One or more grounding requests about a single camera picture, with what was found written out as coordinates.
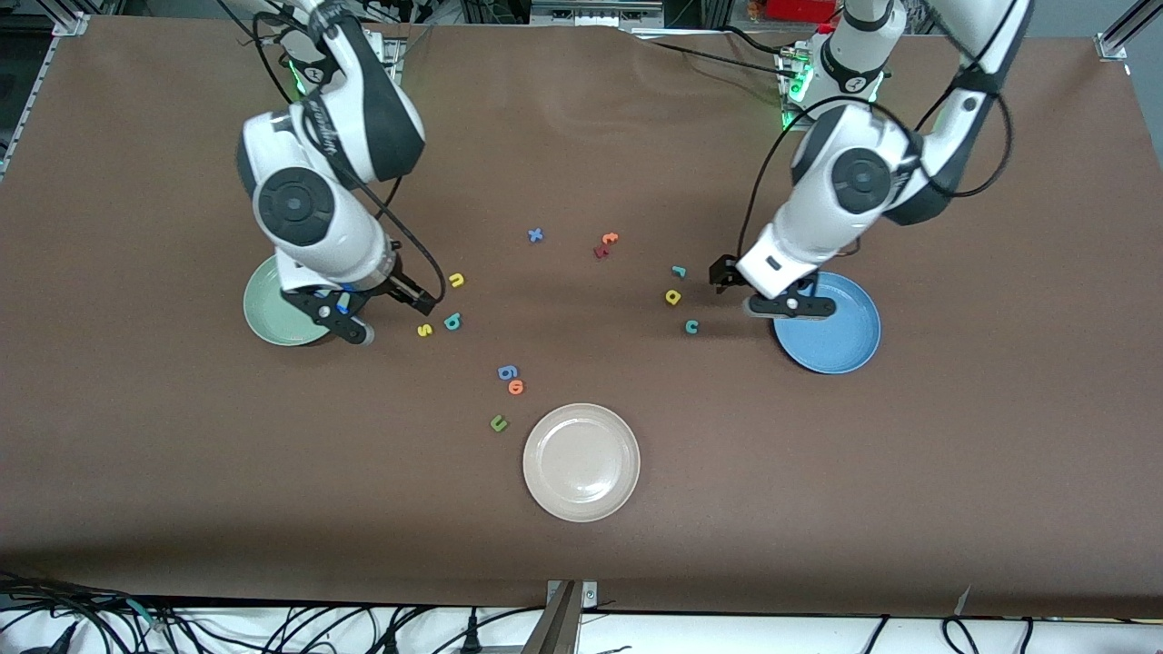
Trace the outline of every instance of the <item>table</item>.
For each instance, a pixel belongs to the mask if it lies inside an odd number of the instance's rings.
[[[6,566],[287,599],[520,605],[582,577],[625,609],[941,614],[970,584],[970,613],[1163,607],[1163,177],[1090,42],[1023,47],[990,192],[829,264],[884,321],[842,377],[701,279],[777,134],[769,80],[604,28],[419,41],[405,87],[429,145],[393,206],[468,282],[428,339],[381,301],[371,348],[266,346],[241,312],[270,244],[234,147],[280,101],[238,42],[226,21],[97,16],[57,52],[0,184]],[[891,63],[906,121],[955,67],[937,38]],[[966,185],[1000,144],[993,116]],[[791,145],[757,216],[787,196]],[[528,429],[572,401],[618,411],[642,450],[597,524],[549,517],[521,477]]]

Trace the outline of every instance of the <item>black cable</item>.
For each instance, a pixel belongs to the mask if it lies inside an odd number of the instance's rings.
[[[929,14],[930,19],[933,20],[933,23],[941,28],[941,31],[944,34],[946,38],[948,38],[949,42],[952,43],[952,47],[956,48],[962,56],[969,59],[969,63],[963,66],[964,69],[968,70],[982,62],[982,57],[985,56],[985,54],[990,50],[990,47],[993,45],[993,42],[997,41],[998,35],[1001,34],[1001,28],[1005,27],[1006,21],[1009,20],[1009,15],[1013,13],[1014,7],[1016,6],[1018,6],[1018,0],[1009,1],[1009,6],[1006,7],[1006,13],[1003,14],[1001,20],[998,21],[998,27],[993,28],[993,33],[990,35],[990,38],[986,40],[985,45],[982,47],[982,50],[977,55],[970,52],[969,48],[964,43],[962,43],[959,40],[957,40],[957,37],[955,37],[952,34],[949,33],[949,28],[946,26],[944,20],[941,19],[941,14],[933,10],[930,10]]]
[[[1021,638],[1021,645],[1018,647],[1018,654],[1026,654],[1026,648],[1029,647],[1029,639],[1034,635],[1034,618],[1022,618],[1026,623],[1026,631]],[[969,648],[973,654],[980,654],[977,649],[977,642],[973,641],[973,637],[969,633],[969,627],[965,623],[961,621],[961,618],[956,616],[950,616],[941,620],[941,635],[944,637],[946,645],[949,649],[952,649],[957,654],[966,654],[959,647],[954,645],[952,637],[949,635],[949,625],[957,625],[961,628],[961,633],[965,635],[965,640],[969,641]]]
[[[480,635],[477,633],[477,607],[469,612],[469,626],[465,627],[464,642],[461,644],[461,654],[479,654],[481,649]]]
[[[949,649],[952,649],[957,654],[966,654],[961,647],[952,644],[952,637],[949,635],[949,625],[957,625],[961,627],[961,633],[965,634],[965,640],[969,641],[969,648],[973,652],[973,654],[980,654],[977,649],[977,642],[973,641],[973,637],[969,633],[969,627],[965,626],[965,623],[961,621],[961,618],[956,617],[949,617],[941,620],[941,635],[944,637],[946,645],[949,646]]]
[[[776,142],[771,144],[771,149],[768,150],[768,156],[763,157],[763,164],[759,165],[759,172],[755,176],[755,184],[751,186],[751,198],[747,201],[747,213],[743,215],[743,226],[739,229],[739,243],[735,246],[735,260],[739,261],[743,257],[743,240],[747,237],[747,227],[751,223],[751,212],[755,211],[755,198],[759,194],[759,184],[763,183],[763,175],[768,172],[768,165],[771,163],[771,157],[776,156],[776,150],[784,142],[784,137],[787,136],[792,127],[799,122],[802,116],[806,116],[807,112],[804,112],[792,119],[787,127],[779,133],[776,137]]]
[[[394,648],[395,634],[404,628],[404,625],[414,620],[416,617],[431,611],[433,609],[435,609],[435,606],[416,606],[408,614],[400,618],[399,621],[395,621],[395,617],[400,613],[400,609],[397,609],[395,613],[392,614],[392,621],[388,624],[387,631],[385,631],[384,635],[379,637],[376,642],[368,648],[368,654],[377,654],[381,647]]]
[[[335,627],[342,625],[343,623],[350,620],[351,618],[355,618],[356,616],[358,616],[358,614],[361,614],[363,612],[368,612],[369,614],[371,614],[371,607],[370,606],[363,606],[361,609],[356,609],[355,611],[348,613],[347,616],[343,616],[338,620],[335,620],[334,623],[331,623],[330,625],[328,625],[327,627],[324,627],[322,631],[320,631],[319,633],[316,633],[315,638],[308,640],[307,645],[304,646],[302,652],[304,653],[311,652],[311,649],[315,646],[315,644],[317,644],[320,640],[322,640],[323,637],[326,637],[328,633],[330,633],[331,630],[334,630]]]
[[[949,95],[951,95],[952,92],[954,92],[954,86],[949,85],[944,90],[944,92],[941,93],[941,97],[937,98],[937,100],[935,102],[933,102],[933,105],[929,106],[929,108],[925,112],[925,115],[921,116],[921,120],[916,121],[916,127],[914,127],[913,130],[914,131],[920,131],[920,129],[922,127],[925,127],[925,123],[928,122],[929,116],[933,115],[933,112],[937,111],[937,107],[940,107],[942,104],[944,104],[944,101],[949,99]]]
[[[1034,635],[1034,618],[1022,618],[1026,623],[1026,634],[1021,638],[1021,646],[1018,647],[1018,654],[1026,654],[1026,648],[1029,647],[1029,639]]]
[[[751,48],[755,48],[756,50],[758,50],[761,52],[766,52],[769,55],[778,55],[779,54],[779,48],[772,48],[771,45],[764,45],[763,43],[759,43],[758,41],[751,38],[751,35],[749,35],[748,33],[743,31],[742,29],[740,29],[740,28],[737,28],[737,27],[735,27],[733,24],[725,24],[725,26],[722,26],[722,27],[719,28],[719,31],[729,31],[729,33],[734,34],[735,36],[739,36],[740,38],[742,38],[743,41],[745,41],[748,45],[750,45]]]
[[[941,193],[943,196],[947,196],[949,198],[971,198],[973,196],[977,196],[978,193],[984,192],[990,186],[993,186],[993,184],[1001,177],[1001,173],[1005,172],[1006,168],[1009,165],[1009,157],[1013,155],[1013,148],[1014,148],[1014,140],[1013,140],[1013,133],[1014,133],[1013,120],[1014,119],[1013,119],[1013,114],[1009,113],[1009,105],[1006,104],[1006,99],[1005,99],[1005,97],[1001,93],[998,93],[997,95],[991,95],[991,97],[997,101],[998,109],[1001,111],[1001,121],[1005,123],[1005,128],[1006,128],[1006,142],[1005,142],[1005,149],[1001,151],[1001,161],[998,162],[997,168],[993,169],[993,173],[990,175],[989,179],[986,179],[985,182],[983,182],[976,189],[970,189],[969,191],[952,191],[952,192],[950,192],[949,190],[942,189],[941,186],[939,186],[937,183],[934,182],[933,178],[930,177],[929,178],[929,184],[932,184],[933,187],[936,189],[939,193]],[[923,169],[921,169],[921,170],[922,170],[922,172],[925,172],[926,176],[928,176],[928,171],[925,171]]]
[[[221,7],[223,12],[226,12],[226,15],[230,16],[230,20],[234,21],[234,24],[238,26],[238,29],[245,33],[247,36],[249,36],[252,41],[258,41],[258,34],[247,29],[247,26],[242,24],[242,21],[238,20],[238,16],[236,16],[234,12],[230,10],[230,7],[228,7],[226,2],[223,2],[222,0],[214,0],[214,1],[217,2],[217,6]]]
[[[331,645],[330,642],[327,642],[326,640],[316,642],[315,645],[312,645],[311,647],[304,649],[302,654],[309,654],[309,652],[312,649],[316,648],[316,647],[329,647],[331,649],[331,654],[340,654],[340,651],[336,649],[334,645]]]
[[[852,249],[844,250],[842,253],[836,253],[832,258],[850,257],[850,256],[859,253],[861,251],[861,239],[862,239],[862,236],[857,236],[856,240],[852,241]]]
[[[448,291],[448,289],[445,287],[447,283],[444,280],[444,271],[441,270],[440,264],[436,263],[436,257],[434,257],[433,254],[428,251],[428,248],[426,248],[424,244],[420,242],[420,239],[418,239],[415,234],[413,234],[412,230],[408,229],[406,225],[404,225],[404,221],[397,218],[395,214],[392,213],[392,209],[387,208],[387,205],[380,201],[379,197],[376,196],[376,193],[372,192],[372,190],[369,189],[366,184],[364,184],[363,179],[359,179],[358,177],[352,177],[352,179],[355,179],[356,184],[359,186],[359,190],[363,191],[364,194],[368,196],[368,198],[370,198],[371,201],[379,207],[379,211],[384,215],[386,215],[388,220],[392,221],[392,225],[394,225],[395,228],[400,230],[400,234],[404,234],[404,237],[407,239],[408,242],[411,242],[412,246],[420,251],[420,255],[428,261],[428,265],[433,268],[433,272],[435,272],[436,277],[440,279],[440,293],[436,296],[436,299],[433,300],[433,304],[440,304],[444,299],[444,294]]]
[[[672,20],[669,23],[664,24],[663,29],[669,29],[669,28],[675,27],[675,23],[677,23],[679,21],[679,19],[683,17],[683,14],[685,14],[686,10],[691,8],[691,5],[694,5],[694,0],[687,0],[686,6],[684,6],[682,9],[678,10],[677,14],[675,14],[675,20]]]
[[[178,631],[186,637],[186,640],[194,644],[194,649],[198,651],[198,654],[209,654],[209,652],[206,651],[206,647],[202,646],[202,641],[198,640],[198,634],[194,633],[193,627],[191,627],[185,620],[177,620],[177,623]]]
[[[480,620],[479,623],[477,623],[476,628],[480,628],[480,627],[487,625],[488,623],[495,623],[497,620],[500,620],[502,618],[508,618],[509,616],[516,616],[518,613],[528,613],[529,611],[541,611],[543,609],[544,609],[544,606],[526,606],[525,609],[513,609],[512,611],[506,611],[504,613],[498,613],[495,616],[492,616],[491,618],[485,618],[484,620]],[[469,633],[469,630],[464,630],[463,632],[454,635],[452,638],[448,639],[448,641],[445,641],[444,645],[441,645],[436,649],[433,649],[433,654],[440,654],[441,652],[444,651],[445,647],[449,647],[449,646],[456,644],[457,640],[461,640],[462,638],[464,638],[465,635],[468,635],[468,633]]]
[[[274,70],[271,69],[271,62],[269,62],[266,59],[266,50],[263,49],[263,42],[262,42],[261,38],[258,38],[258,20],[259,20],[259,15],[263,14],[263,13],[265,13],[265,12],[261,12],[259,14],[255,14],[255,17],[252,17],[250,20],[250,24],[251,24],[251,27],[255,30],[254,31],[254,35],[255,35],[255,38],[254,38],[255,51],[258,54],[258,59],[261,62],[263,62],[263,69],[266,70],[266,77],[271,78],[271,83],[273,83],[274,84],[274,88],[277,88],[279,91],[279,95],[283,95],[283,99],[286,100],[286,102],[288,105],[291,105],[291,104],[294,102],[294,100],[292,100],[291,95],[287,94],[287,92],[286,92],[285,88],[283,88],[283,83],[279,81],[279,78],[274,74]]]
[[[395,184],[392,184],[392,190],[387,193],[387,199],[384,200],[384,206],[390,206],[392,204],[392,199],[395,198],[395,192],[400,190],[400,182],[402,180],[404,180],[402,177],[395,178]],[[379,220],[380,215],[383,214],[377,213],[376,220]]]
[[[885,613],[880,616],[880,623],[872,630],[872,637],[869,638],[869,644],[864,646],[864,654],[872,654],[872,648],[876,647],[876,641],[880,638],[880,632],[884,631],[884,626],[889,624],[889,614]]]
[[[16,619],[12,620],[10,623],[5,624],[3,626],[0,626],[0,633],[3,633],[6,631],[8,631],[8,627],[15,625],[16,623],[23,620],[24,618],[27,618],[29,616],[35,616],[36,613],[40,613],[41,611],[43,611],[43,609],[29,609],[28,611],[24,611],[24,613],[22,616],[17,617]]]
[[[732,64],[732,65],[736,65],[736,66],[742,66],[744,69],[752,69],[752,70],[758,70],[758,71],[763,71],[763,72],[770,72],[772,74],[777,74],[777,76],[780,76],[780,77],[795,77],[794,72],[787,71],[787,70],[776,70],[776,69],[768,67],[768,66],[761,66],[758,64],[750,64],[750,63],[747,63],[747,62],[741,62],[739,59],[729,59],[727,57],[720,57],[719,55],[712,55],[709,52],[700,52],[698,50],[691,50],[690,48],[682,48],[679,45],[671,45],[669,43],[658,43],[657,41],[651,41],[650,43],[654,43],[655,45],[657,45],[659,48],[665,48],[668,50],[675,50],[676,52],[685,52],[687,55],[694,55],[695,57],[702,57],[702,58],[706,58],[706,59],[714,59],[716,62],[722,62],[725,64]]]
[[[199,630],[202,631],[202,633],[205,633],[206,635],[213,638],[214,640],[216,640],[219,642],[224,642],[227,645],[234,645],[234,646],[237,646],[237,647],[245,647],[247,649],[251,649],[251,651],[255,651],[255,652],[266,652],[266,649],[264,649],[262,645],[255,645],[252,642],[245,642],[245,641],[242,641],[242,640],[236,640],[236,639],[222,635],[220,633],[215,633],[215,632],[211,631],[208,627],[206,627],[205,625],[202,625],[201,623],[199,623],[198,620],[190,620],[190,624],[193,625],[194,627],[198,627]]]
[[[336,609],[338,609],[338,607],[337,606],[328,606],[328,607],[323,609],[322,611],[320,611],[319,613],[315,613],[314,616],[312,616],[312,617],[307,618],[306,620],[304,620],[302,623],[300,623],[299,626],[297,626],[295,628],[291,630],[290,633],[284,633],[283,639],[279,641],[279,646],[276,647],[274,649],[271,649],[271,652],[283,652],[283,648],[286,647],[287,644],[291,642],[291,639],[294,638],[294,634],[301,632],[307,625],[309,625],[311,623],[313,623],[313,621],[322,618],[323,616],[330,613],[331,611],[335,611]],[[307,610],[305,609],[299,614],[302,616],[306,612],[307,612]],[[266,641],[266,648],[267,649],[270,649],[271,642],[273,642],[273,641],[274,641],[274,635],[272,634],[271,635],[271,640]]]

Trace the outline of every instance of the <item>plate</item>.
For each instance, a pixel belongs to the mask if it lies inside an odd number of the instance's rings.
[[[570,523],[592,523],[612,516],[634,492],[638,441],[613,411],[568,404],[533,427],[523,468],[525,484],[542,509]]]
[[[250,276],[242,294],[242,313],[251,332],[267,343],[287,347],[304,346],[327,335],[327,327],[315,325],[307,314],[287,304],[280,291],[278,265],[271,257]]]
[[[816,296],[836,300],[823,320],[772,320],[776,340],[797,363],[825,375],[843,375],[864,365],[880,344],[880,314],[859,284],[821,272]]]

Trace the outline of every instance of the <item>red object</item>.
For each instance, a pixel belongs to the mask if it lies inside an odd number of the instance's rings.
[[[836,10],[836,0],[768,0],[769,19],[823,23]]]

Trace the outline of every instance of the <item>green plate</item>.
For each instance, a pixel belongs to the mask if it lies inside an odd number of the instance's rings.
[[[274,257],[266,260],[247,282],[242,294],[242,313],[247,325],[259,339],[276,346],[305,346],[327,335],[306,314],[291,306],[279,294],[279,270]]]

